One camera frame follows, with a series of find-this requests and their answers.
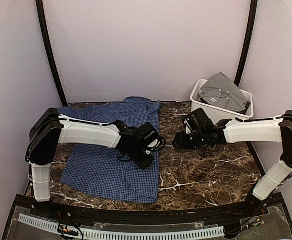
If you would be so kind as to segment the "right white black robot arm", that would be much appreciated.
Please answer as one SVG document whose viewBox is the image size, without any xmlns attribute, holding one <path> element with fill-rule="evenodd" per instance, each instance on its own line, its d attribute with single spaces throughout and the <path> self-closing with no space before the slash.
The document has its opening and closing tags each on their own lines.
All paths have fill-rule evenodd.
<svg viewBox="0 0 292 240">
<path fill-rule="evenodd" d="M 182 119 L 185 131 L 173 140 L 176 149 L 194 150 L 202 146 L 216 146 L 241 142 L 272 142 L 282 145 L 282 155 L 266 175 L 252 189 L 248 201 L 241 205 L 241 213 L 252 217 L 261 208 L 261 201 L 292 176 L 292 110 L 285 114 L 261 119 L 222 119 L 213 123 L 202 108 Z"/>
</svg>

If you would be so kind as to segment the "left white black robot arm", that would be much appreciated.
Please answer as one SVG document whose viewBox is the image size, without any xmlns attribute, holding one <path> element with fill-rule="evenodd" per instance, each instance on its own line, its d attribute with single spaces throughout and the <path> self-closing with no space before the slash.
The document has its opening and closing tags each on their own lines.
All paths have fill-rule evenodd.
<svg viewBox="0 0 292 240">
<path fill-rule="evenodd" d="M 142 170 L 154 161 L 152 152 L 163 144 L 158 131 L 147 122 L 140 127 L 116 120 L 100 123 L 60 114 L 49 108 L 29 133 L 25 161 L 30 164 L 30 180 L 37 210 L 53 218 L 56 206 L 50 202 L 50 170 L 59 144 L 86 144 L 116 149 Z"/>
</svg>

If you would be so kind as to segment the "blue checked long sleeve shirt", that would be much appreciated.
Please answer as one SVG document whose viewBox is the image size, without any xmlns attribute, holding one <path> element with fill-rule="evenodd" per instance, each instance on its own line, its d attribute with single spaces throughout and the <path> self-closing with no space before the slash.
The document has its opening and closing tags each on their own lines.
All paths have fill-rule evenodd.
<svg viewBox="0 0 292 240">
<path fill-rule="evenodd" d="M 128 97 L 122 102 L 89 105 L 84 108 L 63 107 L 58 112 L 72 118 L 112 123 L 116 120 L 129 127 L 151 123 L 158 130 L 161 101 Z M 153 204 L 158 200 L 160 178 L 159 152 L 146 169 L 139 168 L 129 157 L 119 160 L 120 152 L 99 145 L 76 144 L 61 175 L 61 182 L 72 189 L 115 201 Z"/>
</svg>

